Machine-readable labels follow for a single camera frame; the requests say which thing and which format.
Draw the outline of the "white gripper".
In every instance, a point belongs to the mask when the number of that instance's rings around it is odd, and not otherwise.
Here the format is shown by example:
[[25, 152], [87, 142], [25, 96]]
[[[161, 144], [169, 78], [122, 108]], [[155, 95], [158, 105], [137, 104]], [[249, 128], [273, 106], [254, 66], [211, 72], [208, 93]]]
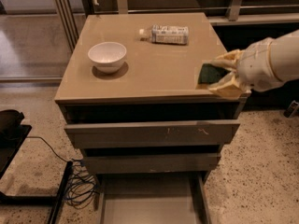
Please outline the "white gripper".
[[249, 45], [246, 49], [234, 49], [226, 52], [210, 63], [213, 66], [231, 72], [220, 81], [213, 83], [207, 89], [224, 99], [237, 100], [242, 95], [250, 94], [250, 89], [263, 92], [284, 85], [275, 72], [270, 62], [270, 50], [273, 38], [267, 37]]

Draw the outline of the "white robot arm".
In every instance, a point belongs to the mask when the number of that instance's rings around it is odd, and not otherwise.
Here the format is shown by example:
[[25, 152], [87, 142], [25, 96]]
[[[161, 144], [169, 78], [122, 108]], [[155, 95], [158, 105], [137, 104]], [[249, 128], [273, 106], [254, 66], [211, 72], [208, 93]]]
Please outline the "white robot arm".
[[299, 31], [279, 38], [267, 37], [235, 49], [209, 62], [229, 73], [209, 85], [210, 92], [236, 100], [249, 90], [269, 91], [299, 78]]

